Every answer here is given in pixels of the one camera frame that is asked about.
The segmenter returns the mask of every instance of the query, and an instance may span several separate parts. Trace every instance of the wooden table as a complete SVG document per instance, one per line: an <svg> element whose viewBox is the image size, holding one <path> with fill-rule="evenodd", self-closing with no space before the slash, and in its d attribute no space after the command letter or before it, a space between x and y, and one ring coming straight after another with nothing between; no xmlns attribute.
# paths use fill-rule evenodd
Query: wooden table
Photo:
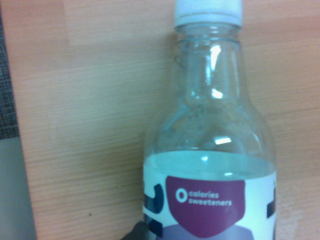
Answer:
<svg viewBox="0 0 320 240"><path fill-rule="evenodd" d="M142 218L146 126L170 82L174 0L1 0L39 240ZM278 240L320 239L320 1L244 0L253 103L278 152Z"/></svg>

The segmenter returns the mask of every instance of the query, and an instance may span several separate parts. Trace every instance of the white label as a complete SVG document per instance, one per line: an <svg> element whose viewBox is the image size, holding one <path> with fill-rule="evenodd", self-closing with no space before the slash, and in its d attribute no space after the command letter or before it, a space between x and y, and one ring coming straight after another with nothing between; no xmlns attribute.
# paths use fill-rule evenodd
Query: white label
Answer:
<svg viewBox="0 0 320 240"><path fill-rule="evenodd" d="M150 159L171 158L186 152L167 152ZM197 159L205 161L232 153L199 151ZM251 158L249 161L260 161ZM144 165L145 220L149 225L148 240L273 240L276 224L276 172L251 179L225 180L183 177L182 172L165 174L156 162Z"/></svg>

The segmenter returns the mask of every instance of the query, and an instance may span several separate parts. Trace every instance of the water bottle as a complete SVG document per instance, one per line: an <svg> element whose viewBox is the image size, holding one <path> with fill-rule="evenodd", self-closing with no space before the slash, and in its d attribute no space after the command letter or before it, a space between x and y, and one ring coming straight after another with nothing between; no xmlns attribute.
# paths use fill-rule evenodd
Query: water bottle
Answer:
<svg viewBox="0 0 320 240"><path fill-rule="evenodd" d="M241 0L177 0L171 94L145 139L148 240L274 240L276 159L250 102Z"/></svg>

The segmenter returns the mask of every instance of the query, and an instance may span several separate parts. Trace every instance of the white bottle cap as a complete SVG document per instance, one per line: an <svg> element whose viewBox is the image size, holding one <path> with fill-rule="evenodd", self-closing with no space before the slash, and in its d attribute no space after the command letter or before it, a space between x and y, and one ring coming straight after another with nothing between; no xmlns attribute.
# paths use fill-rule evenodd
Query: white bottle cap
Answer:
<svg viewBox="0 0 320 240"><path fill-rule="evenodd" d="M176 0L174 26L215 22L242 26L242 0Z"/></svg>

